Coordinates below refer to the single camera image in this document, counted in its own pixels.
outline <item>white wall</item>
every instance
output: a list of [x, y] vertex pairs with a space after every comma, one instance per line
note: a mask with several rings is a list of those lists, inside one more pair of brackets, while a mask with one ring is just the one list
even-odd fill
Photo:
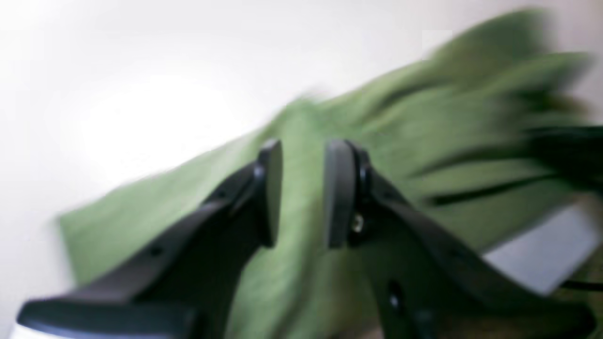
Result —
[[[309, 90], [349, 90], [523, 5], [603, 55], [594, 0], [18, 0], [0, 3], [0, 335], [71, 286], [59, 211], [240, 135]], [[602, 68], [578, 92], [595, 107]]]

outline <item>green fabric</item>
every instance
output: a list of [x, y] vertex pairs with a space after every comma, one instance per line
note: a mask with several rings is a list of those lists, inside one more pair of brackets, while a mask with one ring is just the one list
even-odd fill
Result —
[[324, 338], [376, 310], [345, 250], [324, 248], [326, 141], [363, 145], [375, 167], [421, 211], [484, 250], [563, 204], [570, 188], [527, 153], [527, 127], [578, 124], [559, 91], [586, 64], [552, 53], [538, 10], [495, 18], [429, 60], [341, 97], [300, 98], [268, 125], [180, 167], [118, 188], [60, 218], [77, 281], [118, 265], [196, 205], [268, 138], [284, 150], [280, 234], [249, 263], [230, 338]]

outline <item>green cloth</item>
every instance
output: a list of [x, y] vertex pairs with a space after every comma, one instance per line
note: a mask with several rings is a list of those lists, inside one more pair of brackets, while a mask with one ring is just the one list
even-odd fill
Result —
[[244, 271], [229, 338], [324, 338], [371, 322], [357, 263], [324, 247], [324, 146], [347, 138], [421, 211], [475, 250], [508, 239], [566, 202], [570, 188], [532, 160], [527, 127], [580, 123], [559, 92], [587, 63], [552, 53], [546, 14], [510, 13], [442, 46], [429, 60], [341, 97], [300, 98], [266, 126], [176, 169], [120, 187], [60, 217], [79, 284], [118, 265], [193, 210], [269, 138], [284, 150], [277, 247]]

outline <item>metal screw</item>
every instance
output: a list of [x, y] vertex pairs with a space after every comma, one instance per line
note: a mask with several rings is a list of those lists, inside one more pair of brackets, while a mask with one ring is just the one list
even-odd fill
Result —
[[362, 232], [363, 228], [364, 228], [364, 219], [363, 219], [362, 215], [356, 213], [356, 215], [354, 216], [354, 222], [352, 223], [352, 231], [354, 231], [356, 233], [360, 233], [360, 232]]

